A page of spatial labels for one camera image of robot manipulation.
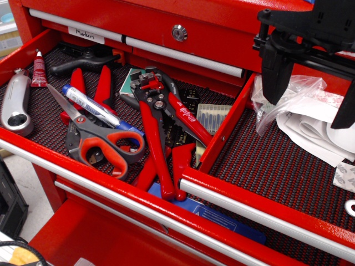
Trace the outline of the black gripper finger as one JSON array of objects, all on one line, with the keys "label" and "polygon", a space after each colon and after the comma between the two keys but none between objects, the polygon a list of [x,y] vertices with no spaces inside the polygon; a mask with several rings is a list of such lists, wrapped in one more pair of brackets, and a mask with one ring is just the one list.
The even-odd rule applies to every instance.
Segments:
[{"label": "black gripper finger", "polygon": [[334,118],[332,129],[347,129],[354,124],[354,82],[351,82],[348,91]]}]

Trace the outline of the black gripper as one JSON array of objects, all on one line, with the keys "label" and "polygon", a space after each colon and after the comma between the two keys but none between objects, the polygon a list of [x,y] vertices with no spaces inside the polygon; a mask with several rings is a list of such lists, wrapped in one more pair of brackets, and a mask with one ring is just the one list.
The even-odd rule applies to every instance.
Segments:
[{"label": "black gripper", "polygon": [[262,58],[264,97],[276,105],[285,93],[294,64],[341,78],[354,78],[354,1],[315,1],[310,11],[264,9],[254,48]]}]

